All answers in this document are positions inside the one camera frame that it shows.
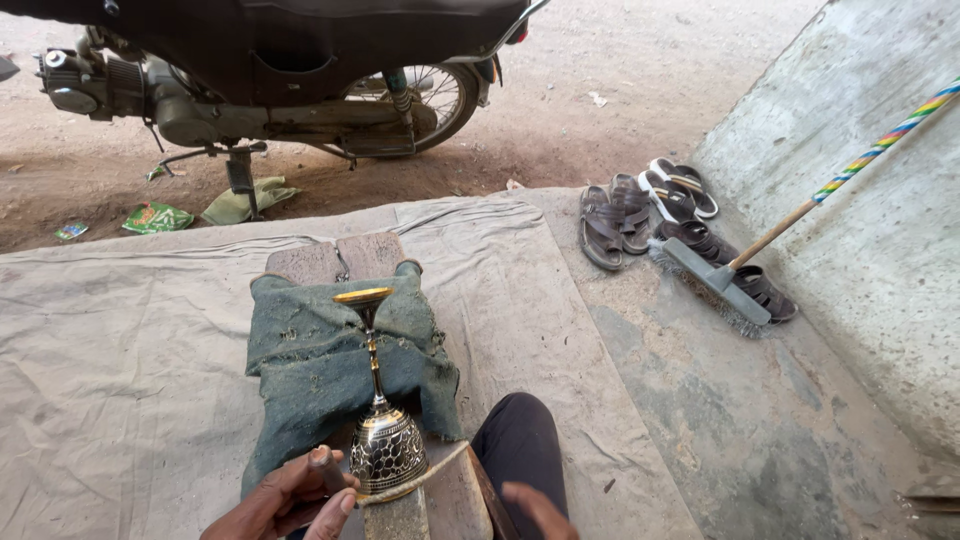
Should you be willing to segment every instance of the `green snack wrapper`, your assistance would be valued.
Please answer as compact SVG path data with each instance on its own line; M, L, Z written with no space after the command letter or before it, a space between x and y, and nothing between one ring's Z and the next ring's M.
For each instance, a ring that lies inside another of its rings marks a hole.
M71 240L80 236L83 233L86 233L87 226L81 222L74 223L73 225L64 225L54 232L54 236L61 240Z
M140 203L130 214L123 228L140 234L164 233L186 229L193 223L193 214L155 201Z

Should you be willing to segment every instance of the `person's knee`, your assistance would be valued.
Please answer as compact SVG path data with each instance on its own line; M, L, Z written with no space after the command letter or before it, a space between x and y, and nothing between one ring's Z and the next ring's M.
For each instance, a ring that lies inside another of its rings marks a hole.
M503 411L511 416L529 417L534 422L544 422L553 425L553 415L550 409L526 392L514 392L503 398Z

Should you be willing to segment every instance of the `black seat cover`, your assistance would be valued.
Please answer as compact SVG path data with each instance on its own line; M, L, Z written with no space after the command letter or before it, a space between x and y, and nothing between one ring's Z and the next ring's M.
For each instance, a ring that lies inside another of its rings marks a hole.
M110 28L234 105L294 106L336 96L382 69L468 54L497 41L529 5L529 0L116 2L117 17L104 11L103 0L0 0L0 10Z

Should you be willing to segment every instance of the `hand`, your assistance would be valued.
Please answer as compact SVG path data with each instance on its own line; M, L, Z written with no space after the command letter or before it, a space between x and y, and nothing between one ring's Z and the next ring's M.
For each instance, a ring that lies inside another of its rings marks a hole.
M312 450L268 474L246 499L213 522L201 540L277 540L311 521L303 540L336 539L356 502L360 481L344 475L350 487L329 493L317 463L322 455ZM344 453L335 450L333 457L340 462Z
M580 540L580 534L573 528L560 510L547 499L546 495L522 482L503 482L503 500L520 507L543 533L544 540Z

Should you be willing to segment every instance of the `concrete wall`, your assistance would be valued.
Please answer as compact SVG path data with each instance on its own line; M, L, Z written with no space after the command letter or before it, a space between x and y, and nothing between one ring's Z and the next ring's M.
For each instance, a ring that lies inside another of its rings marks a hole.
M827 4L692 161L741 248L960 75L953 0ZM960 457L960 103L759 259L922 451Z

